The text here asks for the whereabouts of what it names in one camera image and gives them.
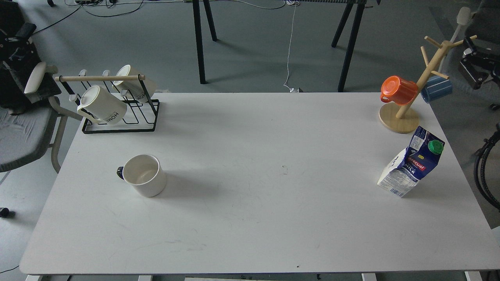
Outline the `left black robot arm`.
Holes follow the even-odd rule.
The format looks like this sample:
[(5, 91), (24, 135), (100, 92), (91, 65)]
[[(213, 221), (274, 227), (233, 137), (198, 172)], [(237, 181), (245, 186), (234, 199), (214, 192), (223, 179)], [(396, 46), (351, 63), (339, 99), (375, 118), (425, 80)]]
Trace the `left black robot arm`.
[(42, 75), (35, 91), (25, 94), (30, 75), (41, 62), (30, 40), (35, 30), (33, 23), (1, 29), (1, 108), (11, 115), (23, 114), (32, 104), (61, 94), (48, 73)]

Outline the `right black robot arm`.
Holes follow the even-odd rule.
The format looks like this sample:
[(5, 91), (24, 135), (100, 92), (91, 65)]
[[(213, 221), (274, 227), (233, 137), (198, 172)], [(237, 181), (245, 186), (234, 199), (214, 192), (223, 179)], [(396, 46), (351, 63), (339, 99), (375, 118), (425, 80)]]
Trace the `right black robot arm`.
[(471, 89), (478, 91), (488, 82), (494, 82), (499, 87), (499, 55), (476, 46), (473, 37), (465, 37), (463, 45), (466, 46), (466, 50), (460, 59), (458, 70)]

